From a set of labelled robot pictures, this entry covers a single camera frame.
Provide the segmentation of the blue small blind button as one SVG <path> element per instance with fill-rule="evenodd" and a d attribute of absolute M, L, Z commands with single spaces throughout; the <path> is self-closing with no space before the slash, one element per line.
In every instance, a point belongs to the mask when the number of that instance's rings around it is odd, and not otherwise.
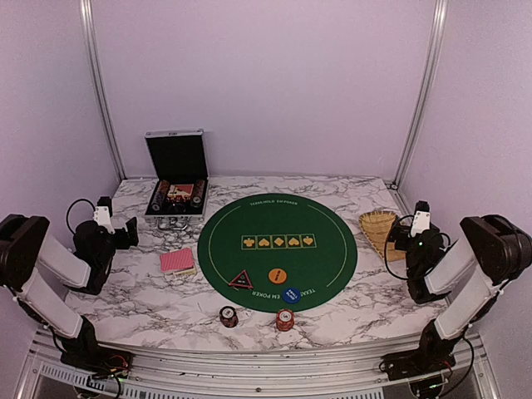
<path fill-rule="evenodd" d="M 291 304 L 298 303 L 301 297 L 301 293 L 297 288 L 286 288 L 282 294 L 283 301 Z"/>

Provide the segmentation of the round green poker mat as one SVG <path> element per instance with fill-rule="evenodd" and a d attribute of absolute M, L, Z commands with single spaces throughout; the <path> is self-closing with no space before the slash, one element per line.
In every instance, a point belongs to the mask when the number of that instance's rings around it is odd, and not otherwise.
<path fill-rule="evenodd" d="M 336 297 L 351 281 L 358 261 L 356 240 L 331 209 L 297 195 L 262 194 L 235 200 L 217 211 L 201 230 L 198 261 L 213 289 L 244 308 L 276 313 L 316 308 Z M 268 279 L 283 269 L 285 283 Z M 253 289 L 229 282 L 246 270 Z M 286 288 L 301 293 L 285 303 Z"/>

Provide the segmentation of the red beige 5 chip stack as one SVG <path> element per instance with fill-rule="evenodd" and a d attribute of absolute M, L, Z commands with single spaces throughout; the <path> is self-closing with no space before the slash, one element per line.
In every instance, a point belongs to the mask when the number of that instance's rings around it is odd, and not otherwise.
<path fill-rule="evenodd" d="M 276 316 L 276 326 L 281 332 L 287 332 L 294 326 L 294 314 L 290 309 L 281 309 Z"/>

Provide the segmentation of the right aluminium frame post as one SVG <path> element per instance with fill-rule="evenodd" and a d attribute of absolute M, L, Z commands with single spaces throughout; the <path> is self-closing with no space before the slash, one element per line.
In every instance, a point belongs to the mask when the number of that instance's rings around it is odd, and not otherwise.
<path fill-rule="evenodd" d="M 441 54 L 441 46 L 444 38 L 444 31 L 447 19 L 447 10 L 449 2 L 447 0 L 436 0 L 429 35 L 426 60 L 421 76 L 421 85 L 418 91 L 416 104 L 409 125 L 406 141 L 401 152 L 401 157 L 396 169 L 396 173 L 390 188 L 399 190 L 406 179 L 408 167 L 413 157 L 416 143 L 421 134 L 421 125 L 426 112 L 431 88 L 436 78 L 436 71 Z"/>

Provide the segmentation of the aluminium poker chip case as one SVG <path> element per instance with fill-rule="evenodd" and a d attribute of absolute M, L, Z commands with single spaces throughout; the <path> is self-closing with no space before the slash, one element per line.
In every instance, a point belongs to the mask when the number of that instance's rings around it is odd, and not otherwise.
<path fill-rule="evenodd" d="M 204 131 L 149 131 L 145 143 L 157 176 L 145 217 L 203 217 L 209 186 Z"/>

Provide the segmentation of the orange round big blind button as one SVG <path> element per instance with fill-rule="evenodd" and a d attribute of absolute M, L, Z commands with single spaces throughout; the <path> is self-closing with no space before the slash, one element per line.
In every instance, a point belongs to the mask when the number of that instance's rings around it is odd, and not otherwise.
<path fill-rule="evenodd" d="M 274 284 L 285 283 L 287 278 L 287 273 L 281 268 L 273 268 L 268 273 L 269 281 Z"/>

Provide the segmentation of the left aluminium frame post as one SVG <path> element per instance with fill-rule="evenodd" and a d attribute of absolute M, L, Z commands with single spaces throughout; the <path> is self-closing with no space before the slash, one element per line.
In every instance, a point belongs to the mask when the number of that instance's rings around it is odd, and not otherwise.
<path fill-rule="evenodd" d="M 121 158 L 114 126 L 112 123 L 111 112 L 106 98 L 106 90 L 97 47 L 96 25 L 93 16 L 92 1 L 81 0 L 79 3 L 82 31 L 86 43 L 86 52 L 88 55 L 92 85 L 94 87 L 96 96 L 96 104 L 98 106 L 106 143 L 111 153 L 111 161 L 113 163 L 118 180 L 122 181 L 126 178 L 126 170 Z"/>

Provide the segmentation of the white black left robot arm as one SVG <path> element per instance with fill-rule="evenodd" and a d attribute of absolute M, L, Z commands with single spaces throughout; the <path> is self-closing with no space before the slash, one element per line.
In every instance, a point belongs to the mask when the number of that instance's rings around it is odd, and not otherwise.
<path fill-rule="evenodd" d="M 87 317 L 70 308 L 41 274 L 53 273 L 69 290 L 97 295 L 116 251 L 139 243 L 137 220 L 113 229 L 95 220 L 76 227 L 74 250 L 62 245 L 42 216 L 10 214 L 1 223 L 1 284 L 19 306 L 52 332 L 63 363 L 93 372 L 127 372 L 130 352 L 103 347 Z"/>

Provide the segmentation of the red playing card deck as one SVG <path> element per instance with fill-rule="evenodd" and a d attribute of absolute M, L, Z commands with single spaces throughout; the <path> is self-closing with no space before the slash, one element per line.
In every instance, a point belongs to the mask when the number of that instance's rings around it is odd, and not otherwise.
<path fill-rule="evenodd" d="M 160 256 L 160 270 L 162 273 L 174 275 L 196 274 L 192 249 L 183 248 L 162 254 Z"/>

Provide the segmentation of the black red triangular dealer button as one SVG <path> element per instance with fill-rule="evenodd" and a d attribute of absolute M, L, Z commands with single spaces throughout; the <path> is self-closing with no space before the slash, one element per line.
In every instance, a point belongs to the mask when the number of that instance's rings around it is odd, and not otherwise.
<path fill-rule="evenodd" d="M 244 269 L 242 270 L 235 278 L 229 282 L 230 287 L 234 288 L 244 288 L 244 289 L 253 289 L 254 286 L 251 282 L 251 279 Z"/>

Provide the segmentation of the black orange 100 chip stack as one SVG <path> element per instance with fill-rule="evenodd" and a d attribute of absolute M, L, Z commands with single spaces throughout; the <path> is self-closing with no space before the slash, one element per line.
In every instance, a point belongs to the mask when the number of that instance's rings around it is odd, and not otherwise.
<path fill-rule="evenodd" d="M 239 322 L 236 310 L 231 306 L 225 306 L 219 310 L 219 320 L 227 328 L 234 328 Z"/>

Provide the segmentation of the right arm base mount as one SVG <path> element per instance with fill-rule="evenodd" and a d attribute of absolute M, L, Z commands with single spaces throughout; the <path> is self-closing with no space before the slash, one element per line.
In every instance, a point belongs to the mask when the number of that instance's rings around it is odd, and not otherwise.
<path fill-rule="evenodd" d="M 452 354 L 428 357 L 418 350 L 410 350 L 383 356 L 378 367 L 381 372 L 387 374 L 390 381 L 395 381 L 439 372 L 455 365 L 456 360 Z"/>

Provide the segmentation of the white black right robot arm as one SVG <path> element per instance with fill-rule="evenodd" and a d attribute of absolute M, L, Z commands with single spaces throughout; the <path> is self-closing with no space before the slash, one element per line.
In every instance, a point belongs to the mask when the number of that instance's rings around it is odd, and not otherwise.
<path fill-rule="evenodd" d="M 465 217 L 452 242 L 418 211 L 409 226 L 395 220 L 386 242 L 406 254 L 406 281 L 417 304 L 460 291 L 422 330 L 418 348 L 390 353 L 382 367 L 391 379 L 452 366 L 455 345 L 495 304 L 504 287 L 531 265 L 531 237 L 498 214 Z"/>

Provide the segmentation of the front aluminium rail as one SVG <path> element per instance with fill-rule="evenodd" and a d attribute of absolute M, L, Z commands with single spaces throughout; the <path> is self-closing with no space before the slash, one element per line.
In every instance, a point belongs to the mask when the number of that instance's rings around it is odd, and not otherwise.
<path fill-rule="evenodd" d="M 408 335 L 376 342 L 270 352 L 210 352 L 127 347 L 133 355 L 120 384 L 89 382 L 89 372 L 66 366 L 43 330 L 32 341 L 15 398 L 73 398 L 85 389 L 97 398 L 411 398 L 410 385 L 391 382 L 382 356 L 416 347 Z"/>

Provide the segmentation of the woven bamboo tray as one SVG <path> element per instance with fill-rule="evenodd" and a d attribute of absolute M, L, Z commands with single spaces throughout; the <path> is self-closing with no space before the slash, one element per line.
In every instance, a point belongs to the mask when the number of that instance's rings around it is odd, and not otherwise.
<path fill-rule="evenodd" d="M 394 244 L 388 244 L 387 251 L 384 251 L 385 238 L 396 219 L 397 214 L 389 210 L 374 210 L 359 216 L 359 226 L 365 237 L 382 259 L 387 256 L 388 262 L 406 258 L 405 253 L 396 250 Z"/>

